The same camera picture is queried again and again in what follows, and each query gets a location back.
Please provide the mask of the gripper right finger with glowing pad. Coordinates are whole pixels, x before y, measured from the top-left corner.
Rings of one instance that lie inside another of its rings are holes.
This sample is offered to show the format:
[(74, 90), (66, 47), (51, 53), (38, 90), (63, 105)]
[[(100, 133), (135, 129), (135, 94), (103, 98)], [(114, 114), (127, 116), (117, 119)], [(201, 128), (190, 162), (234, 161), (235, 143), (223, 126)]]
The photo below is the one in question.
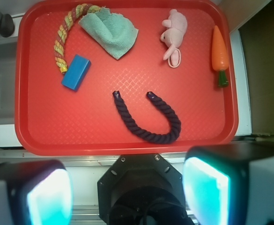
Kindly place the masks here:
[(201, 225), (274, 225), (274, 142), (192, 147), (182, 184)]

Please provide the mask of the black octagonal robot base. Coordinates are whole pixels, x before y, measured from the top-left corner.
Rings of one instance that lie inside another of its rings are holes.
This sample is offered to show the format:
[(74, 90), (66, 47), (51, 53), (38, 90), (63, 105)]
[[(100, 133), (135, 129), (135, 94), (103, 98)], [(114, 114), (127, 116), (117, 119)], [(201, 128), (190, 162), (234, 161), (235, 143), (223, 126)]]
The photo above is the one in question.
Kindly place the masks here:
[(121, 155), (97, 182), (108, 225), (192, 225), (182, 174), (159, 154)]

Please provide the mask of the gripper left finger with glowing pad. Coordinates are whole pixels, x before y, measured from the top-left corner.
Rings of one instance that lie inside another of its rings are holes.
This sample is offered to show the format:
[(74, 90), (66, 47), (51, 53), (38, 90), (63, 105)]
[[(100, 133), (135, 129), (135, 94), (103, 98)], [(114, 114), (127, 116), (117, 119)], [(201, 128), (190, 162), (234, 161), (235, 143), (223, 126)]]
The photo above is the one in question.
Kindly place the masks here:
[(58, 160), (0, 164), (0, 225), (68, 225), (70, 173)]

